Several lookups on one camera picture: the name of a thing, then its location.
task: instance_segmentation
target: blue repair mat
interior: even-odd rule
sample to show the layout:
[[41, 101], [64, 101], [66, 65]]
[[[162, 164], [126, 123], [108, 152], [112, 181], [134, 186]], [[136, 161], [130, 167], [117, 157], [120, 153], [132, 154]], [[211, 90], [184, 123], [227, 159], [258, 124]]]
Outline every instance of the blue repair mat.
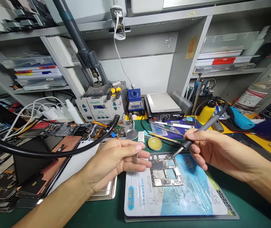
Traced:
[[[166, 123], [173, 123], [173, 124], [183, 124], [183, 125], [188, 125], [188, 126], [192, 126], [192, 125], [189, 125], [189, 124], [185, 124], [183, 120], [168, 120], [168, 121], [165, 121]], [[177, 129], [180, 134], [184, 135], [185, 132], [188, 130], [188, 129], [185, 129], [185, 128], [179, 128], [179, 127], [174, 127], [175, 129]], [[168, 136], [166, 136], [167, 138], [170, 138], [170, 139], [175, 139], [175, 138], [182, 138], [182, 136], [179, 136], [179, 135], [175, 135], [175, 134], [172, 134], [170, 132], [167, 132], [168, 133]]]

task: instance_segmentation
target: green workbench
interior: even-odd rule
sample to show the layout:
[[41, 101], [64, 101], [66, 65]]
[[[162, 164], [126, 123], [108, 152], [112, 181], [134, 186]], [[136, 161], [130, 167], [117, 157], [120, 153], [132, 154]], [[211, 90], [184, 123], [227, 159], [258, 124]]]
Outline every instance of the green workbench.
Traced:
[[[150, 129], [147, 120], [144, 127]], [[143, 131], [140, 120], [135, 121], [135, 128]], [[175, 151], [176, 147], [163, 144], [158, 152]], [[247, 184], [238, 181], [212, 166], [208, 167], [214, 180], [230, 201], [239, 220], [188, 220], [188, 221], [158, 221], [135, 222], [124, 221], [125, 173], [117, 179], [117, 192], [113, 200], [86, 202], [67, 223], [66, 227], [271, 227], [271, 205]], [[23, 218], [30, 209], [15, 209], [6, 214], [0, 213], [0, 227], [11, 227]]]

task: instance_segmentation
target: hand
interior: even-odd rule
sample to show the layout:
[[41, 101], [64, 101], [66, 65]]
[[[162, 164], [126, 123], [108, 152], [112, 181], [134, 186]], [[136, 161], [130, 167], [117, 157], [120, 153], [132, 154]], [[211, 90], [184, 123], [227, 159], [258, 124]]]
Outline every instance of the hand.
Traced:
[[[143, 172], [151, 167], [150, 153], [145, 145], [131, 140], [110, 139], [80, 170], [84, 180], [94, 192], [100, 191], [122, 171]], [[138, 154], [136, 163], [132, 156]]]
[[184, 138], [195, 141], [189, 148], [190, 153], [203, 170], [207, 170], [208, 163], [240, 181], [249, 182], [257, 179], [269, 163], [227, 135], [214, 130], [195, 131], [197, 129], [188, 130]]

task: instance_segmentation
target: book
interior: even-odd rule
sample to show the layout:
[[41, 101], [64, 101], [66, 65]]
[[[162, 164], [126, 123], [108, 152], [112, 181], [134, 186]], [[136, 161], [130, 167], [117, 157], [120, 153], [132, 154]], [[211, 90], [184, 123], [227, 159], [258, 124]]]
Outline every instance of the book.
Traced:
[[15, 74], [16, 76], [19, 75], [39, 75], [39, 74], [49, 74], [49, 73], [56, 73], [56, 72], [60, 72], [60, 70], [54, 70], [54, 71], [43, 71], [43, 72], [33, 72], [33, 73], [17, 73]]
[[53, 69], [57, 68], [57, 65], [52, 66], [29, 66], [29, 67], [23, 67], [23, 68], [15, 68], [15, 71], [27, 71], [27, 70], [41, 70], [41, 69]]
[[202, 54], [199, 54], [198, 59], [200, 60], [200, 59], [239, 56], [241, 55], [242, 51], [243, 50], [202, 53]]
[[216, 58], [216, 59], [202, 59], [197, 60], [197, 66], [211, 66], [211, 65], [222, 65], [222, 64], [234, 64], [234, 63], [246, 63], [250, 62], [253, 56], [237, 56], [228, 58]]
[[47, 78], [47, 77], [53, 77], [53, 76], [62, 76], [63, 74], [61, 72], [53, 72], [48, 74], [38, 74], [38, 75], [17, 75], [16, 77], [18, 79], [30, 79], [30, 78]]
[[44, 72], [44, 71], [59, 71], [59, 69], [56, 67], [56, 68], [39, 69], [39, 70], [16, 71], [16, 73], [34, 73], [34, 72]]

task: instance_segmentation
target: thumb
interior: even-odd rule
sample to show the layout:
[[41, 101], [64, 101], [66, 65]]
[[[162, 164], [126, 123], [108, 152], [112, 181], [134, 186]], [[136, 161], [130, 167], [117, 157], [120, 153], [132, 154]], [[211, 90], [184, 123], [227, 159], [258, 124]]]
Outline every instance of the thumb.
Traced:
[[184, 137], [192, 141], [207, 141], [211, 143], [221, 143], [223, 141], [223, 134], [210, 130], [197, 131], [197, 129], [190, 129]]
[[113, 150], [115, 157], [122, 159], [139, 153], [142, 150], [142, 145], [136, 144], [127, 147], [114, 147], [111, 150]]

